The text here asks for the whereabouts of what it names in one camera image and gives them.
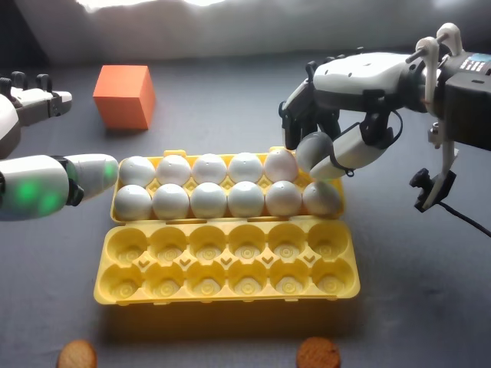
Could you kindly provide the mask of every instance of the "brown cork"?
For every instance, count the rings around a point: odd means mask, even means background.
[[[72,341],[60,352],[56,368],[97,368],[97,354],[87,341]]]
[[[310,337],[298,348],[298,368],[341,368],[339,349],[324,337]]]

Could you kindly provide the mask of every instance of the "gray wall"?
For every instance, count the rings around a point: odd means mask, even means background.
[[[16,0],[53,64],[415,45],[456,23],[489,38],[489,0],[159,0],[87,13],[75,0]]]

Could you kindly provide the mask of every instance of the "cube top face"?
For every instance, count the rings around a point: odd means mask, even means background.
[[[145,65],[104,65],[94,97],[139,97],[148,72]]]

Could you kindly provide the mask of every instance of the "yellow egg carton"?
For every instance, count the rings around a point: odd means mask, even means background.
[[[181,155],[193,166],[198,156]],[[220,155],[228,165],[234,155]],[[258,158],[264,163],[267,153]],[[148,158],[157,167],[162,157]],[[311,182],[299,172],[294,184],[302,192]],[[266,193],[272,184],[263,176],[258,185]],[[344,204],[341,180],[331,184]],[[227,192],[234,182],[227,176]],[[152,195],[160,184],[147,186]],[[114,190],[122,187],[120,181]],[[191,195],[196,182],[183,188]],[[343,208],[334,217],[338,217]],[[343,222],[305,215],[153,218],[111,229],[104,240],[94,297],[101,304],[168,304],[177,301],[254,301],[354,297],[360,290],[351,233]],[[111,218],[123,224],[114,211]]]
[[[278,148],[284,148],[284,147],[272,147],[269,150],[270,151],[273,151],[273,150],[276,150]],[[163,157],[166,157],[166,156],[169,156],[169,155],[179,155],[179,156],[184,157],[187,160],[187,162],[189,163],[189,165],[191,167],[193,167],[195,161],[199,158],[199,156],[187,156],[186,155],[186,151],[183,151],[183,150],[167,150],[167,151],[165,151],[163,153]],[[264,162],[265,162],[266,157],[267,157],[268,154],[267,153],[257,153],[256,155],[261,160],[262,165],[264,165]],[[222,157],[222,159],[223,159],[223,161],[225,161],[225,164],[227,165],[227,167],[229,167],[230,160],[232,160],[232,158],[235,155],[230,154],[230,155],[219,155],[219,156]],[[160,161],[162,160],[163,157],[161,156],[161,157],[147,157],[147,158],[152,163],[153,167],[157,168],[159,166],[159,163],[160,163]],[[305,189],[305,187],[308,184],[310,184],[311,182],[312,182],[312,179],[310,178],[310,176],[308,176],[308,174],[306,174],[305,172],[302,172],[302,171],[298,171],[298,176],[297,176],[297,178],[295,179],[295,181],[293,183],[295,184],[295,186],[297,187],[297,189],[300,192],[303,192],[304,189]],[[341,216],[343,214],[343,211],[344,211],[343,185],[342,185],[340,179],[331,180],[330,183],[337,189],[337,191],[339,192],[339,195],[341,197],[341,203],[342,203],[342,205],[341,205],[338,213],[336,213],[336,214],[334,214],[332,216],[333,219],[336,219],[339,216]],[[227,195],[229,195],[229,191],[230,191],[230,189],[234,185],[235,185],[235,183],[230,179],[230,177],[228,175],[220,183],[220,186],[223,188],[223,190],[225,191],[225,193]],[[266,192],[268,191],[269,187],[272,185],[272,181],[269,180],[266,177],[266,175],[263,174],[262,177],[261,177],[261,179],[257,182],[257,185],[262,189],[262,193],[265,195]],[[198,186],[198,183],[193,179],[193,177],[191,177],[183,185],[183,188],[186,191],[186,193],[188,194],[188,196],[190,197],[191,196],[191,193],[193,193],[193,190],[197,186]],[[157,179],[154,179],[147,186],[147,192],[149,192],[149,194],[152,196],[152,198],[153,198],[153,194],[155,193],[155,191],[157,189],[159,189],[159,187],[160,187],[160,183],[157,181]],[[117,183],[116,183],[116,185],[114,186],[114,195],[113,195],[113,201],[112,201],[112,205],[111,205],[111,209],[110,209],[110,217],[117,224],[131,223],[131,222],[126,222],[126,221],[123,221],[123,220],[119,219],[117,217],[116,211],[114,210],[114,198],[116,197],[117,191],[120,190],[121,188],[123,188],[123,183],[120,180],[118,180]],[[307,209],[303,205],[302,205],[302,208],[300,209],[299,215],[308,215]],[[266,206],[264,206],[264,209],[262,211],[262,217],[264,217],[264,216],[270,216],[270,214],[268,213],[268,209],[266,208]],[[232,214],[230,213],[230,211],[228,209],[227,209],[227,211],[225,213],[225,217],[226,218],[233,218],[232,217]],[[188,219],[195,219],[195,218],[196,217],[193,214],[193,211],[191,209],[189,209]],[[137,221],[137,222],[148,222],[148,221],[152,221],[152,220],[159,221],[158,218],[155,216],[154,213],[152,213],[152,217],[149,220],[140,220],[140,221]],[[173,223],[185,223],[186,220],[187,219],[173,220]]]

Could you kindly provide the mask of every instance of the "robotic arm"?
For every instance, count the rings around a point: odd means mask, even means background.
[[[440,44],[450,49],[441,60]],[[360,51],[307,65],[307,79],[279,107],[285,145],[297,149],[299,166],[314,179],[353,176],[400,136],[398,109],[431,113],[438,121],[428,139],[442,149],[442,170],[431,179],[422,169],[410,182],[422,188],[416,207],[424,212],[453,184],[454,141],[491,150],[491,55],[465,52],[460,30],[450,23],[437,38],[420,40],[412,55]],[[339,110],[366,114],[341,132]],[[396,135],[387,126],[391,113],[400,118]]]
[[[0,78],[0,159],[18,144],[21,127],[71,108],[71,95],[53,91],[47,74],[38,75],[36,81],[37,88],[29,90],[23,73]],[[0,221],[35,219],[66,205],[76,206],[109,189],[117,170],[117,161],[102,154],[0,161]]]

